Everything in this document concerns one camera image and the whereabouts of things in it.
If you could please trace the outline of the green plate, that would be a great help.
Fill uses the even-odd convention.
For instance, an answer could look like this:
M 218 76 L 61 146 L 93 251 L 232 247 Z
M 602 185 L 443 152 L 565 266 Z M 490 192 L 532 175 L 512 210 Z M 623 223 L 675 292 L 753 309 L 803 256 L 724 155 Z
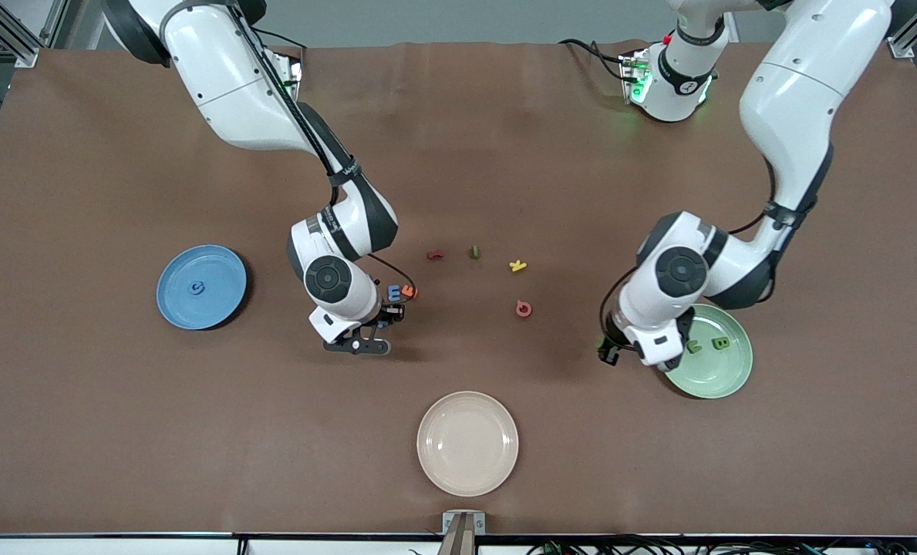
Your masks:
M 736 393 L 744 386 L 753 363 L 750 338 L 743 325 L 732 314 L 709 304 L 695 304 L 688 338 L 700 341 L 703 347 L 697 354 L 683 356 L 673 369 L 660 365 L 666 376 L 677 389 L 699 399 L 720 399 Z M 726 336 L 730 347 L 716 351 L 712 338 Z

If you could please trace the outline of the beige plate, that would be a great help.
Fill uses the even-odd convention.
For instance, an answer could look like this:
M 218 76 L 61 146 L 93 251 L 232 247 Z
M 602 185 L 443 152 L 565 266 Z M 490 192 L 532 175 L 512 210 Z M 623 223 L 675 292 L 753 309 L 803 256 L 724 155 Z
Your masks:
M 510 411 L 482 392 L 460 391 L 434 402 L 416 436 L 420 468 L 438 489 L 472 498 L 510 478 L 521 447 Z

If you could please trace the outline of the table cover sheet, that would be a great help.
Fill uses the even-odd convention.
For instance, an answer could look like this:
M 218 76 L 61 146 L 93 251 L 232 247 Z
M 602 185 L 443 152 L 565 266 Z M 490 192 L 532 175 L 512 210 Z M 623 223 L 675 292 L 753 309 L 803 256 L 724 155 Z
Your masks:
M 835 117 L 775 295 L 736 313 L 743 389 L 690 399 L 596 355 L 600 300 L 663 214 L 764 207 L 739 98 L 765 50 L 730 46 L 677 124 L 563 45 L 308 52 L 301 95 L 393 204 L 382 255 L 418 284 L 387 356 L 327 352 L 308 322 L 285 235 L 329 197 L 313 155 L 229 146 L 130 54 L 44 52 L 0 109 L 0 533 L 422 533 L 470 508 L 491 533 L 917 535 L 910 61 L 880 49 Z M 157 282 L 204 244 L 248 292 L 188 331 Z M 460 391 L 519 433 L 510 478 L 472 498 L 416 453 Z

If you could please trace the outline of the blue plate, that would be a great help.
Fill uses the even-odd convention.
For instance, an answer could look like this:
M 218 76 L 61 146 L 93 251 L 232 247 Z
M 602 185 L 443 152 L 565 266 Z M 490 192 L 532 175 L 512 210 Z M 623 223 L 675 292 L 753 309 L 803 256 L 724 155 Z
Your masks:
M 205 291 L 190 295 L 192 281 Z M 246 264 L 232 249 L 204 244 L 186 249 L 167 264 L 156 288 L 157 309 L 173 326 L 204 331 L 221 326 L 242 305 L 249 288 Z

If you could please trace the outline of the white table edge rail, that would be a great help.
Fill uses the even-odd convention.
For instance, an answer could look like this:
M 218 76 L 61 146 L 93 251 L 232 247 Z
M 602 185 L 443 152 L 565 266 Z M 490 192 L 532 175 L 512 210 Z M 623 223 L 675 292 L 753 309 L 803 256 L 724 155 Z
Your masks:
M 0 555 L 437 555 L 442 533 L 3 533 Z M 917 555 L 917 535 L 485 534 L 479 555 Z

